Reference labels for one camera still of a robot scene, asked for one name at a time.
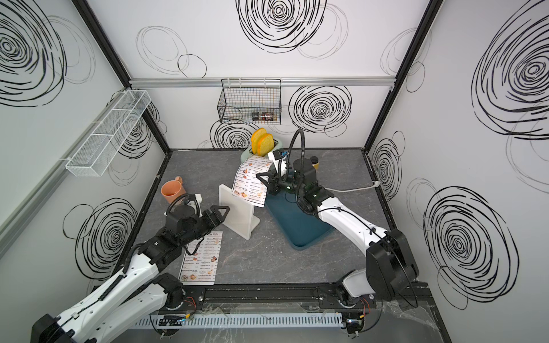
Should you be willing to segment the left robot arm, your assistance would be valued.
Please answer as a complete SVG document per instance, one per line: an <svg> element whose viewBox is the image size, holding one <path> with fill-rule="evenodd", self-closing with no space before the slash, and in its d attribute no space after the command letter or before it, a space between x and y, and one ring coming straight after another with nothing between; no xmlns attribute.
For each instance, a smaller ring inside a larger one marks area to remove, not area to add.
<svg viewBox="0 0 549 343"><path fill-rule="evenodd" d="M189 298L181 281L164 270L229 213L230 207L222 205L201 210L194 194L177 197L167 207L164 226L132 248L121 270L57 317L37 320L31 342L111 342L145 315L178 310Z"/></svg>

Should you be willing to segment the new menu sheet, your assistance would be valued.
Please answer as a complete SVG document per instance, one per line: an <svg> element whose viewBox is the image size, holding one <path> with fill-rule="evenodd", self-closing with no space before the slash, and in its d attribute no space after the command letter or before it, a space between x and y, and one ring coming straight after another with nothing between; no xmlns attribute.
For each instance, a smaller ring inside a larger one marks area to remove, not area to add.
<svg viewBox="0 0 549 343"><path fill-rule="evenodd" d="M232 186L232 194L256 207L264 207L267 187L256 177L256 174L270 170L272 161L267 157L253 155L240 164Z"/></svg>

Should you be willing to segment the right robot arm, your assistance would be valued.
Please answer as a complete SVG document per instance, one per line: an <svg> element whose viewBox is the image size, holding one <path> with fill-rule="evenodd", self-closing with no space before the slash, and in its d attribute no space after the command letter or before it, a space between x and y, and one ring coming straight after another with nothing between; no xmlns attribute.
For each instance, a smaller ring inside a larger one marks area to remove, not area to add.
<svg viewBox="0 0 549 343"><path fill-rule="evenodd" d="M320 185L317 170L300 147L300 157L292 160L291 149L276 149L267 135L256 134L257 156L270 161L267 171L257 174L266 190L276 195L293 194L300 211L320 220L343 234L365 256L366 267L355 270L340 281L340 302L366 294L390 302L411 287L420 272L405 235L399 230L385 230L346 207L329 189Z"/></svg>

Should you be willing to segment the old menu sheet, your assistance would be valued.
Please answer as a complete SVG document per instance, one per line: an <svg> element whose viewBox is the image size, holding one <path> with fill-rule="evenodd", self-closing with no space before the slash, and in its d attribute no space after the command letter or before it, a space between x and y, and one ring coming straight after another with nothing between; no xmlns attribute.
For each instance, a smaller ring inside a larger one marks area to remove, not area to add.
<svg viewBox="0 0 549 343"><path fill-rule="evenodd" d="M188 286L213 285L215 283L222 235L221 231L213 231L204 238L199 249L193 255L188 255L184 251L179 275L181 283Z"/></svg>

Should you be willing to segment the white menu holder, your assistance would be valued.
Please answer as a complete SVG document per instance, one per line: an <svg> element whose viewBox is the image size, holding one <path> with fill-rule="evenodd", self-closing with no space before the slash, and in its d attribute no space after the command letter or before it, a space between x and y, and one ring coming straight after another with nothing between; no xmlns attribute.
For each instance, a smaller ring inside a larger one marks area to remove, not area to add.
<svg viewBox="0 0 549 343"><path fill-rule="evenodd" d="M224 184L219 186L219 205L230 208L224 226L245 240L250 240L252 232L260 224L260 219L254 215L255 206L235 197L232 190Z"/></svg>

